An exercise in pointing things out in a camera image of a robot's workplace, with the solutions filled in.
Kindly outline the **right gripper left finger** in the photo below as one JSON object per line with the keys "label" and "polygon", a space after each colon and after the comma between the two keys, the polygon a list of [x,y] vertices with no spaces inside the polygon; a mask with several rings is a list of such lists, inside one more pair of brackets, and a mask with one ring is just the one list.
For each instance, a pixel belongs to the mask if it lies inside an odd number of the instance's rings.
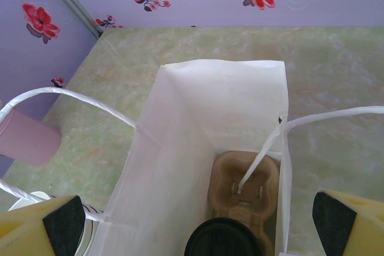
{"label": "right gripper left finger", "polygon": [[84,224],[77,195],[0,213],[0,256],[75,256]]}

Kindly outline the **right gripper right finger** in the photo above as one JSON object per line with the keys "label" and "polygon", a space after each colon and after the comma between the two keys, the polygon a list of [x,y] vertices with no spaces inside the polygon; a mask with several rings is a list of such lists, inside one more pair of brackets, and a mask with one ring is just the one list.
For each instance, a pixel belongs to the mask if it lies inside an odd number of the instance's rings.
{"label": "right gripper right finger", "polygon": [[323,190],[312,217],[326,256],[384,256],[384,202]]}

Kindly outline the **brown pulp cup carrier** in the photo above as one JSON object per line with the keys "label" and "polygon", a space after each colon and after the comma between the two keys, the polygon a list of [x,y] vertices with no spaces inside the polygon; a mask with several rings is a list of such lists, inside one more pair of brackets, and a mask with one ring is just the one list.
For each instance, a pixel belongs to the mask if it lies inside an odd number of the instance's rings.
{"label": "brown pulp cup carrier", "polygon": [[238,186],[257,156],[256,152],[230,151],[212,166],[209,204],[214,215],[235,219],[259,240],[264,255],[275,255],[275,237],[265,232],[266,222],[275,217],[278,204],[279,169],[273,158],[264,156],[238,193]]}

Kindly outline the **white paper takeout bag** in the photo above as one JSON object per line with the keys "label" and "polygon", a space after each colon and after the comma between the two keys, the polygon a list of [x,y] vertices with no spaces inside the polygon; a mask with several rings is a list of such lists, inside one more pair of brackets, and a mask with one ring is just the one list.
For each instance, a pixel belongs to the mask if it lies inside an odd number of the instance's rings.
{"label": "white paper takeout bag", "polygon": [[214,160],[230,150],[279,160],[275,251],[285,253],[292,190],[287,133],[324,119],[384,114],[384,106],[368,106],[289,121],[284,62],[205,59],[163,65],[137,121],[60,88],[34,89],[13,98],[0,109],[0,121],[22,101],[46,93],[89,103],[135,130],[89,256],[182,256],[190,234],[208,216]]}

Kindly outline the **stack of paper cups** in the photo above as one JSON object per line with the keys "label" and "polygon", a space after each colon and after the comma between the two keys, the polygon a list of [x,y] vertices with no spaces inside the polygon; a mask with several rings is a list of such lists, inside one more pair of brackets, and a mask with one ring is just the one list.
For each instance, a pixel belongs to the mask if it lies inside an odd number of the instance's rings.
{"label": "stack of paper cups", "polygon": [[[44,200],[49,200],[51,198],[56,198],[54,195],[46,194],[43,191],[34,191],[31,192],[32,195],[37,196],[39,198],[42,198]],[[8,211],[19,209],[25,206],[29,206],[35,204],[33,201],[24,200],[24,199],[18,199],[10,208]],[[102,214],[103,211],[100,209],[95,208],[94,206],[83,203],[83,208],[88,213],[95,213],[95,214]],[[84,228],[82,231],[82,236],[79,240],[77,251],[75,253],[75,256],[88,256],[89,250],[91,248],[91,245],[94,241],[95,234],[98,228],[99,222],[95,222],[90,219],[85,220]]]}

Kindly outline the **pink straw holder cup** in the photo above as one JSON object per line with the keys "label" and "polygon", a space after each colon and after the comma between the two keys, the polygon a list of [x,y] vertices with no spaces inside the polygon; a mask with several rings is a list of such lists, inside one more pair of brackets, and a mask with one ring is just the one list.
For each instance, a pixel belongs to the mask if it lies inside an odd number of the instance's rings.
{"label": "pink straw holder cup", "polygon": [[16,109],[0,121],[0,155],[41,166],[55,156],[60,144],[59,131]]}

